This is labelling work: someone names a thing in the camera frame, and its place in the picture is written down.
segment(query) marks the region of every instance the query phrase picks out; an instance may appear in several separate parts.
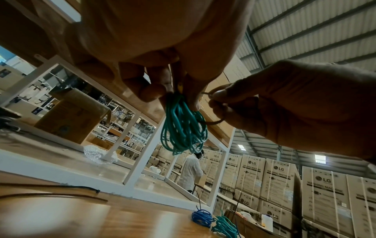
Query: box flap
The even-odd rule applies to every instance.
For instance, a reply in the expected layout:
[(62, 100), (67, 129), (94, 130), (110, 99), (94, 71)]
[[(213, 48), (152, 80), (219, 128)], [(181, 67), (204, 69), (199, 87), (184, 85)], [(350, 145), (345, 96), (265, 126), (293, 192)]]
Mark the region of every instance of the box flap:
[(107, 120), (106, 123), (107, 125), (110, 124), (111, 120), (111, 110), (98, 102), (97, 100), (91, 98), (89, 95), (74, 89), (74, 88), (67, 88), (67, 89), (62, 89), (58, 90), (55, 92), (50, 93), (51, 96), (58, 100), (67, 100), (74, 105), (84, 108), (87, 111), (90, 111), (94, 115), (98, 115), (100, 117), (104, 117), (107, 115)]

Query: white metal frame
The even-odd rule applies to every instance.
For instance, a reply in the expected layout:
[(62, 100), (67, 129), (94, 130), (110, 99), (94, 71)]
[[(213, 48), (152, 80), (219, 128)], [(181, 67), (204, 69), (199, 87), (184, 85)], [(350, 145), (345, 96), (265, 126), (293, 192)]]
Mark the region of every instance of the white metal frame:
[[(178, 155), (174, 157), (173, 161), (171, 161), (169, 168), (167, 170), (166, 176), (162, 176), (151, 171), (145, 170), (144, 167), (148, 162), (150, 156), (152, 155), (156, 145), (160, 142), (160, 135), (162, 131), (163, 124), (165, 122), (165, 117), (162, 121), (156, 125), (153, 120), (142, 114), (139, 110), (125, 102), (123, 99), (118, 97), (116, 94), (112, 93), (104, 86), (100, 85), (98, 82), (90, 78), (89, 76), (85, 75), (82, 71), (75, 68), (73, 65), (62, 59), (60, 56), (54, 56), (50, 60), (46, 61), (42, 64), (39, 68), (35, 69), (32, 73), (25, 76), (22, 80), (17, 82), (14, 86), (10, 87), (7, 92), (4, 92), (0, 95), (0, 105), (6, 106), (14, 97), (18, 96), (23, 90), (29, 87), (33, 82), (44, 76), (58, 64), (67, 68), (83, 80), (90, 83), (92, 86), (96, 87), (103, 93), (107, 94), (108, 96), (112, 97), (113, 99), (117, 100), (120, 104), (127, 107), (129, 110), (135, 113), (135, 116), (132, 120), (136, 120), (135, 118), (142, 117), (147, 122), (156, 126), (152, 136), (148, 140), (146, 146), (142, 150), (140, 156), (135, 161), (135, 164), (132, 165), (130, 163), (124, 161), (117, 161), (115, 164), (119, 166), (123, 166), (125, 168), (130, 169), (130, 172), (124, 179), (123, 183), (117, 183), (105, 178), (91, 176), (87, 174), (83, 174), (77, 171), (72, 171), (60, 165), (51, 164), (49, 162), (40, 161), (35, 158), (30, 158), (27, 156), (23, 156), (16, 153), (11, 153), (8, 151), (0, 150), (0, 171), (5, 171), (9, 173), (16, 173), (21, 174), (24, 176), (39, 178), (43, 180), (49, 180), (58, 183), (67, 183), (71, 185), (81, 185), (81, 186), (88, 186), (93, 187), (95, 189), (99, 189), (106, 193), (117, 194), (124, 197), (129, 198), (136, 198), (144, 201), (160, 203), (164, 205), (179, 207), (183, 209), (189, 210), (196, 210), (196, 205), (198, 202), (198, 198), (196, 198), (193, 194), (190, 194), (188, 191), (184, 190), (182, 187), (178, 186), (176, 183), (172, 182), (169, 178), (171, 175), (172, 169), (178, 159)], [(20, 126), (22, 129), (32, 132), (33, 134), (40, 136), (42, 138), (46, 138), (58, 144), (65, 145), (69, 148), (73, 148), (78, 151), (83, 151), (83, 147), (71, 141), (65, 140), (58, 136), (49, 134), (42, 130), (39, 130), (35, 127), (23, 124), (23, 123), (14, 123), (17, 126)], [(129, 123), (128, 126), (124, 129), (123, 134), (126, 134), (129, 131), (134, 123)], [(231, 143), (233, 140), (233, 136), (235, 133), (235, 129), (232, 132), (229, 147), (225, 146), (220, 140), (218, 140), (215, 136), (213, 136), (210, 132), (208, 133), (208, 138), (212, 141), (218, 148), (220, 148), (223, 153), (221, 157), (221, 162), (217, 169), (217, 173), (215, 176), (215, 180), (213, 182), (213, 189), (211, 190), (208, 202), (206, 204), (202, 204), (201, 207), (203, 209), (208, 210), (209, 212), (213, 212), (215, 200), (218, 194), (218, 188), (220, 182), (223, 177), (223, 171), (226, 165), (227, 157), (230, 151)], [(112, 150), (116, 149), (116, 145), (121, 142), (124, 138), (120, 136), (118, 141), (114, 144)], [(140, 174), (144, 173), (148, 176), (155, 177), (159, 180), (163, 180), (165, 183), (173, 187), (179, 193), (184, 195), (189, 200), (182, 200), (178, 198), (169, 197), (165, 194), (159, 194), (155, 192), (151, 192), (144, 189), (139, 189), (135, 187), (137, 180), (140, 177)]]

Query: white metal post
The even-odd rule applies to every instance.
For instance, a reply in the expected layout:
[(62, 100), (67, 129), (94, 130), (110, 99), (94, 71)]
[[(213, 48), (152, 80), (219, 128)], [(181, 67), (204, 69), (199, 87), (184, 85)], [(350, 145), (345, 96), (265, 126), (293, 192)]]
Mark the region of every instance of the white metal post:
[(26, 75), (23, 79), (13, 84), (10, 88), (0, 94), (0, 107), (6, 107), (9, 102), (30, 87), (35, 81), (48, 74), (58, 64), (53, 61), (47, 61), (33, 72)]
[(163, 124), (165, 123), (166, 116), (163, 117), (162, 121), (158, 124), (157, 128), (154, 130), (152, 136), (148, 140), (145, 148), (142, 150), (140, 156), (136, 159), (136, 162), (133, 165), (133, 168), (130, 170), (129, 174), (125, 177), (123, 184), (125, 185), (126, 191), (132, 191), (134, 188), (134, 184), (136, 183), (137, 179), (139, 178), (142, 170), (144, 169), (146, 163), (150, 159), (155, 147), (157, 146), (158, 142), (161, 140), (161, 132), (163, 128)]
[(232, 131), (232, 135), (231, 135), (231, 138), (230, 138), (230, 142), (228, 144), (229, 145), (228, 148), (226, 147), (226, 149), (222, 153), (221, 161), (219, 162), (217, 172), (215, 174), (215, 179), (213, 181), (213, 187), (211, 189), (208, 201), (206, 203), (210, 207), (209, 212), (211, 212), (211, 213), (214, 210), (214, 205), (215, 205), (215, 202), (217, 200), (219, 185), (221, 184), (221, 181), (222, 181), (223, 171), (224, 171), (224, 168), (226, 166), (228, 154), (230, 153), (230, 148), (231, 148), (232, 140), (234, 138), (234, 134), (235, 134), (235, 128)]
[(171, 171), (172, 171), (172, 169), (174, 168), (174, 165), (175, 165), (175, 163), (176, 163), (177, 158), (179, 157), (179, 155), (180, 155), (180, 154), (175, 155), (174, 159), (171, 161), (170, 166), (168, 167), (168, 169), (167, 169), (167, 173), (166, 173), (166, 175), (165, 175), (166, 178), (169, 178), (169, 177), (170, 177), (170, 175), (171, 175)]
[(119, 145), (123, 142), (124, 138), (132, 129), (133, 125), (136, 124), (138, 118), (140, 118), (141, 113), (135, 113), (133, 118), (128, 123), (127, 127), (123, 130), (123, 133), (119, 136), (117, 141), (112, 145), (112, 147), (108, 150), (108, 152), (103, 155), (102, 159), (106, 161), (111, 161), (111, 157), (113, 153), (119, 148)]

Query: fingernail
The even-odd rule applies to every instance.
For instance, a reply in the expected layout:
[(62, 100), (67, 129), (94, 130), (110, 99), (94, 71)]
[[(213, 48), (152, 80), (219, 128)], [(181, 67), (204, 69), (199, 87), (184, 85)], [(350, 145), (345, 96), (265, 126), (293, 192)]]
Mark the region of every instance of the fingernail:
[(227, 90), (222, 89), (213, 93), (213, 98), (223, 98), (227, 96)]

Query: black cable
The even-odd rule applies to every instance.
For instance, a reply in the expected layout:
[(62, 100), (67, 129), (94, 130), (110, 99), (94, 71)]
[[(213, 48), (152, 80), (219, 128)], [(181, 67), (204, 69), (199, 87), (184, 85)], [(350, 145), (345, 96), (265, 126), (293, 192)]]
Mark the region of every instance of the black cable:
[(0, 186), (10, 186), (10, 187), (59, 187), (59, 188), (77, 188), (77, 189), (88, 189), (99, 193), (99, 189), (86, 186), (72, 186), (72, 185), (46, 185), (46, 184), (28, 184), (28, 183), (0, 183)]
[(5, 198), (15, 198), (15, 197), (39, 197), (39, 196), (69, 196), (69, 197), (79, 197), (79, 198), (91, 198), (91, 199), (96, 199), (100, 200), (103, 202), (108, 202), (108, 200), (103, 199), (103, 198), (97, 198), (97, 197), (92, 197), (88, 195), (81, 195), (81, 194), (65, 194), (65, 193), (15, 193), (15, 194), (8, 194), (8, 195), (3, 195), (0, 196), (1, 199)]

